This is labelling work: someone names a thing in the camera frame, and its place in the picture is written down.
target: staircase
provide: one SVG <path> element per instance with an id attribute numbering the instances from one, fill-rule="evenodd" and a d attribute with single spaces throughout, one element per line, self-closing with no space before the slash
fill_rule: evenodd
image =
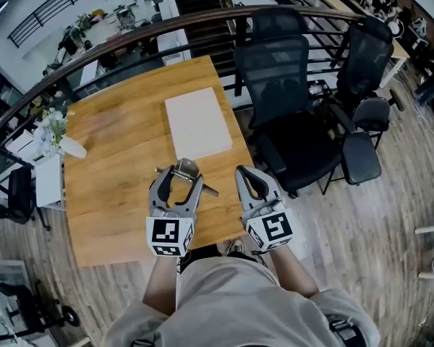
<path id="1" fill-rule="evenodd" d="M 179 13 L 189 14 L 194 12 L 202 12 L 204 10 L 219 9 L 221 3 L 219 0 L 175 0 Z M 230 36 L 230 29 L 226 22 L 203 23 L 185 28 L 188 43 L 194 43 L 198 40 L 211 39 L 223 35 Z M 233 42 L 218 43 L 206 46 L 204 48 L 192 49 L 192 57 L 210 55 L 214 67 L 219 76 L 228 76 L 235 73 L 233 61 Z"/>

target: office chair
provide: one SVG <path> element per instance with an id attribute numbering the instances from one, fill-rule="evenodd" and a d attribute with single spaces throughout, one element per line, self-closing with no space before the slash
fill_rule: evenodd
<path id="1" fill-rule="evenodd" d="M 25 337 L 33 333 L 43 333 L 46 329 L 55 325 L 62 327 L 65 322 L 73 327 L 80 325 L 76 312 L 68 306 L 61 307 L 62 316 L 52 317 L 47 310 L 47 306 L 43 303 L 38 291 L 38 284 L 40 284 L 40 281 L 35 284 L 36 295 L 34 296 L 25 286 L 10 286 L 0 282 L 0 293 L 7 297 L 17 297 L 17 309 L 13 311 L 7 310 L 11 323 L 13 323 L 13 317 L 20 315 L 27 328 L 14 334 L 0 335 L 0 341 Z"/>
<path id="2" fill-rule="evenodd" d="M 383 136 L 383 132 L 389 128 L 389 114 L 391 106 L 384 98 L 366 98 L 354 109 L 352 122 L 354 125 L 368 132 L 371 137 L 376 137 L 375 149 Z"/>
<path id="3" fill-rule="evenodd" d="M 331 170 L 325 189 L 322 189 L 322 195 L 326 194 L 332 181 L 345 179 L 349 185 L 360 185 L 363 182 L 377 179 L 381 175 L 376 147 L 382 132 L 376 134 L 379 135 L 378 141 L 376 145 L 373 145 L 372 136 L 366 131 L 358 132 L 356 127 L 362 125 L 373 128 L 387 124 L 390 106 L 384 98 L 367 98 L 360 104 L 352 120 L 348 119 L 345 113 L 342 114 L 341 124 L 345 132 L 336 138 L 341 145 L 341 167 L 344 177 L 333 179 L 336 167 Z"/>
<path id="4" fill-rule="evenodd" d="M 30 167 L 13 170 L 9 174 L 8 189 L 0 184 L 0 191 L 8 194 L 8 207 L 0 205 L 0 218 L 7 218 L 25 225 L 31 218 L 33 219 L 32 213 L 36 208 L 43 227 L 47 231 L 51 230 L 51 227 L 43 220 L 41 209 L 36 205 Z"/>
<path id="5" fill-rule="evenodd" d="M 292 8 L 260 9 L 253 12 L 251 18 L 253 43 L 271 38 L 302 35 L 308 30 L 304 17 Z"/>
<path id="6" fill-rule="evenodd" d="M 234 50 L 237 70 L 254 104 L 249 127 L 255 130 L 256 160 L 267 163 L 291 198 L 341 162 L 339 144 L 306 111 L 308 53 L 309 43 L 302 35 Z"/>
<path id="7" fill-rule="evenodd" d="M 374 17 L 366 17 L 363 23 L 354 23 L 344 35 L 341 46 L 349 44 L 349 55 L 338 73 L 336 99 L 352 117 L 357 105 L 367 97 L 377 97 L 381 78 L 393 53 L 391 29 Z M 340 57 L 344 49 L 336 52 Z M 390 105 L 396 104 L 400 111 L 404 106 L 394 91 Z"/>

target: white flower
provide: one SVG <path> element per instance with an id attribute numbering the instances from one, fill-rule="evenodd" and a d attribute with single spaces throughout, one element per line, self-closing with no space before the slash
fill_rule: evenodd
<path id="1" fill-rule="evenodd" d="M 64 151 L 59 147 L 63 135 L 66 133 L 67 118 L 63 117 L 61 111 L 50 108 L 43 111 L 42 121 L 37 121 L 37 128 L 34 131 L 34 141 L 38 145 L 40 152 L 48 157 L 57 153 L 63 154 Z"/>

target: wooden table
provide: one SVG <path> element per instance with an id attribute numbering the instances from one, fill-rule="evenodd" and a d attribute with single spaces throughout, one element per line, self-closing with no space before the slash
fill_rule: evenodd
<path id="1" fill-rule="evenodd" d="M 155 167 L 176 163 L 164 101 L 206 87 L 216 93 L 233 148 L 196 160 L 204 182 L 220 196 L 201 195 L 192 247 L 244 234 L 234 172 L 239 164 L 252 166 L 252 160 L 205 56 L 138 75 L 69 107 L 75 114 L 69 117 L 68 136 L 88 150 L 83 160 L 64 159 L 67 217 L 79 266 L 153 256 L 145 238 L 148 188 Z M 189 188 L 174 187 L 174 194 Z"/>
<path id="2" fill-rule="evenodd" d="M 340 10 L 341 12 L 353 13 L 353 11 L 341 0 L 326 0 L 334 9 Z M 393 53 L 392 58 L 397 59 L 397 62 L 391 68 L 391 70 L 384 76 L 379 84 L 379 87 L 384 87 L 389 82 L 389 80 L 400 70 L 400 67 L 404 62 L 410 57 L 408 53 L 402 48 L 397 40 L 393 41 Z"/>

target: white board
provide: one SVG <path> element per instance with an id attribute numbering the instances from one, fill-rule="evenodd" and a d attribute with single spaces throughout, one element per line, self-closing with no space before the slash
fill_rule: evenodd
<path id="1" fill-rule="evenodd" d="M 194 160 L 233 146 L 211 87 L 167 99 L 166 109 L 177 160 Z"/>

